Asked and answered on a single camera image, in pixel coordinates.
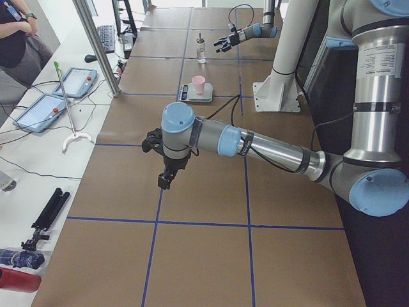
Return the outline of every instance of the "keyboard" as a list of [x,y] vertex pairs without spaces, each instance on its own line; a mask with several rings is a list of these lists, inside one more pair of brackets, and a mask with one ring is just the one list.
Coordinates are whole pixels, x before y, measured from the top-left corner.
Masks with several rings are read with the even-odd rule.
[[112,24],[98,26],[97,32],[104,47],[105,53],[113,53],[115,51],[115,30]]

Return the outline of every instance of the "white table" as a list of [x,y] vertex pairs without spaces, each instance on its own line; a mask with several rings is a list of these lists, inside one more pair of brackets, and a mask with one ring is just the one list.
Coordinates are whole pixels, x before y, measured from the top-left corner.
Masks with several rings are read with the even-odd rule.
[[[38,76],[35,84],[57,80],[58,77],[53,61],[58,61],[63,74],[70,67],[94,68],[98,70],[98,79],[95,81],[91,91],[94,90],[99,81],[104,80],[104,75],[101,73],[97,61],[92,63],[84,62],[85,55],[93,53],[82,26],[74,27],[73,31],[67,36],[66,40]],[[108,54],[108,58],[112,67],[119,60],[119,57],[115,54]],[[39,86],[38,88],[45,93],[51,93],[55,87],[56,84],[50,84]],[[38,90],[30,89],[20,101],[19,106],[30,106],[40,95],[41,93]],[[87,98],[80,104],[73,106],[71,111],[77,130],[86,124],[91,112],[93,112],[83,132],[91,135],[93,141],[95,141],[111,104],[112,95],[107,83],[104,82],[92,94],[91,98],[96,107]],[[23,112],[22,109],[16,109],[11,116],[16,118],[21,112]],[[63,113],[50,127],[61,126],[70,126],[66,113]],[[12,120],[9,118],[0,128],[0,132],[15,129],[16,127],[12,125]],[[63,141],[71,133],[71,129],[67,128],[46,130],[39,134],[32,133],[18,141],[3,145],[3,148],[0,150],[0,156],[29,171],[60,177],[81,178],[93,151],[94,144],[87,139],[81,138],[70,142],[66,153],[62,153]],[[21,130],[1,133],[0,143],[17,139],[24,134],[26,132]],[[2,234],[0,236],[0,248],[22,251],[20,243],[32,237],[34,228],[31,228],[31,225],[36,221],[55,189],[60,187],[63,192],[68,191],[71,194],[58,218],[47,232],[50,235],[50,240],[41,240],[37,244],[38,250],[45,255],[45,263],[38,270],[18,269],[43,276],[80,180],[32,175],[1,159],[0,169],[17,181],[17,186],[14,190],[9,192],[0,191],[0,233]],[[26,294],[0,290],[0,306],[30,306],[34,296],[35,293]]]

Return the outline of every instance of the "blue joint cap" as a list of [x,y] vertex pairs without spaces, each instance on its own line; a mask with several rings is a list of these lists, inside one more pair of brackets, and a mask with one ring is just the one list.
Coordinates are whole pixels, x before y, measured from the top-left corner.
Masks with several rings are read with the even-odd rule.
[[370,0],[382,13],[393,17],[409,17],[408,0]]
[[358,49],[351,39],[336,38],[327,36],[327,48],[335,50],[355,50]]
[[271,31],[271,33],[270,33],[270,38],[274,38],[276,35],[277,35],[277,27],[273,27],[273,30]]
[[183,102],[167,105],[162,113],[162,129],[168,133],[179,133],[188,129],[194,122],[193,109]]
[[220,134],[219,142],[217,144],[217,153],[227,157],[234,157],[237,152],[237,147],[240,143],[241,136],[242,132],[239,128],[232,125],[225,126]]
[[252,28],[253,28],[253,31],[254,31],[254,36],[255,37],[260,37],[261,36],[261,26],[260,26],[260,24],[253,24]]
[[409,201],[409,180],[397,169],[385,168],[361,177],[351,188],[352,207],[369,216],[389,216]]

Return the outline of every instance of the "plastic bottle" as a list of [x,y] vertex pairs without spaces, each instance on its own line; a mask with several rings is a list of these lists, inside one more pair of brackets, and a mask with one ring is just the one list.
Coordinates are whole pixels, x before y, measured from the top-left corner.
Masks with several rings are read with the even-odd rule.
[[17,185],[16,181],[0,171],[0,189],[7,192]]
[[200,64],[206,63],[205,57],[205,40],[199,33],[199,37],[196,38],[196,55],[197,55],[197,62]]

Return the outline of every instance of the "pink cup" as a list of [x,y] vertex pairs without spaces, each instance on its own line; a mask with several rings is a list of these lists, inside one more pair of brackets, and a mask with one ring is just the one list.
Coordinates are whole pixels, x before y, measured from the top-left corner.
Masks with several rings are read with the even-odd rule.
[[195,75],[192,78],[192,83],[196,94],[198,95],[203,94],[203,92],[205,91],[205,82],[206,79],[202,75]]

